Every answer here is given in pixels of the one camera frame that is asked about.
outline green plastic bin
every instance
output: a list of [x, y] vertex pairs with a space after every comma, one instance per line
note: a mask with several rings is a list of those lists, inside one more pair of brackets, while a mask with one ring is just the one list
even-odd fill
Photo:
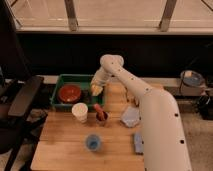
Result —
[[61, 74], [58, 77], [55, 89], [53, 91], [53, 95], [50, 99], [50, 104], [53, 110], [58, 112], [71, 112], [71, 108], [73, 104], [61, 103], [60, 101], [58, 101], [58, 98], [57, 98], [58, 90], [64, 84], [75, 84], [81, 88], [83, 96], [88, 98], [81, 98], [79, 102], [86, 103], [89, 110], [92, 109], [92, 106], [95, 103], [98, 103], [103, 106], [104, 104], [103, 93], [101, 93], [99, 96], [88, 95], [88, 93], [90, 94], [90, 82], [92, 78], [93, 78], [93, 75]]

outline black chair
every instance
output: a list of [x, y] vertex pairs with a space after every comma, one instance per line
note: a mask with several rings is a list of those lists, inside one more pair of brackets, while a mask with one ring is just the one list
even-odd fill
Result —
[[33, 123], [27, 121], [27, 118], [42, 83], [42, 77], [32, 76], [21, 88], [17, 88], [17, 80], [12, 80], [0, 89], [0, 154], [12, 149], [5, 171], [11, 170], [25, 138], [39, 140], [31, 131], [43, 124], [46, 116]]

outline wooden tabletop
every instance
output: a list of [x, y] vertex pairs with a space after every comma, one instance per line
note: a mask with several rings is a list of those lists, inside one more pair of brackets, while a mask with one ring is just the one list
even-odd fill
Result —
[[[139, 126], [127, 128], [120, 117], [133, 97], [120, 83], [105, 88], [104, 110], [108, 121], [104, 127], [88, 113], [85, 124], [72, 113], [50, 112], [31, 165], [33, 171], [144, 171], [143, 156], [134, 153], [133, 134]], [[101, 149], [91, 152], [85, 146], [90, 134], [101, 138]]]

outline orange bowl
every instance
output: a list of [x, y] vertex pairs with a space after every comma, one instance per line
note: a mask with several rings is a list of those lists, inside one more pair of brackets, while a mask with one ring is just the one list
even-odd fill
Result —
[[58, 99], [63, 103], [76, 103], [81, 98], [81, 88], [73, 84], [65, 84], [58, 91]]

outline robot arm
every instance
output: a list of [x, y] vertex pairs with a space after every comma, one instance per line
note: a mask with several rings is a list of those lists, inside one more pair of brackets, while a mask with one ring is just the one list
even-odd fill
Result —
[[176, 100], [169, 92], [150, 86], [122, 65], [121, 56], [104, 55], [101, 68], [91, 82], [92, 91], [103, 86], [112, 74], [139, 100], [146, 171], [192, 171]]

